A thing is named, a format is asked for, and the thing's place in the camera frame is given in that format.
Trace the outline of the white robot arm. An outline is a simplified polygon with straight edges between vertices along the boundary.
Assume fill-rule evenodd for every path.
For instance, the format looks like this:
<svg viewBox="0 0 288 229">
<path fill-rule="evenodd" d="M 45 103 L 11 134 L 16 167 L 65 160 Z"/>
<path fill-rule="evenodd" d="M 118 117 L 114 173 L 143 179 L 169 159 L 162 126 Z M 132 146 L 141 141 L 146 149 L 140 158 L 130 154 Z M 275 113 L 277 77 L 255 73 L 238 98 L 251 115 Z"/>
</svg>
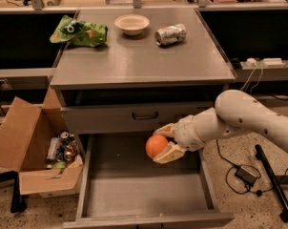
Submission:
<svg viewBox="0 0 288 229">
<path fill-rule="evenodd" d="M 174 141 L 170 141 L 153 161 L 172 162 L 187 151 L 203 148 L 209 140 L 246 132 L 264 136 L 288 154 L 288 117 L 268 109 L 245 92 L 228 90 L 216 98 L 214 107 L 157 129 L 155 135 Z"/>
</svg>

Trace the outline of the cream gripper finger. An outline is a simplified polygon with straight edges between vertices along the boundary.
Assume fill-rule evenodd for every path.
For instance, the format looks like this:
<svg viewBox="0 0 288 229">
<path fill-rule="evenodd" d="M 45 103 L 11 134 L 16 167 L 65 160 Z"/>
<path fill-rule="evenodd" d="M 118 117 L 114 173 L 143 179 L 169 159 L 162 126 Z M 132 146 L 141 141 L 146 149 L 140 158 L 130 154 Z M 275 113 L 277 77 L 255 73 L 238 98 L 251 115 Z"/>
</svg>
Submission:
<svg viewBox="0 0 288 229">
<path fill-rule="evenodd" d="M 166 124 L 165 126 L 155 130 L 154 134 L 174 138 L 175 137 L 175 125 L 174 123 Z"/>
<path fill-rule="evenodd" d="M 175 161 L 185 155 L 185 150 L 178 144 L 174 144 L 170 141 L 164 148 L 164 150 L 153 158 L 153 161 L 159 164 L 165 164 Z"/>
</svg>

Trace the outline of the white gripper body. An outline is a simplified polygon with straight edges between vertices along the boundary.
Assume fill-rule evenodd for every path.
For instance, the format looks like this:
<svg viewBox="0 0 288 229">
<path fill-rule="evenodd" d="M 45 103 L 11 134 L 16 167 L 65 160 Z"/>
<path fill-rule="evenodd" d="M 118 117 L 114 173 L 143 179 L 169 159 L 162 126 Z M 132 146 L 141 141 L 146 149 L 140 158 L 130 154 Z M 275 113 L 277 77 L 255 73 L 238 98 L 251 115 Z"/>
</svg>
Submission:
<svg viewBox="0 0 288 229">
<path fill-rule="evenodd" d="M 188 115 L 175 124 L 175 142 L 184 150 L 194 152 L 205 146 L 198 130 L 198 117 Z"/>
</svg>

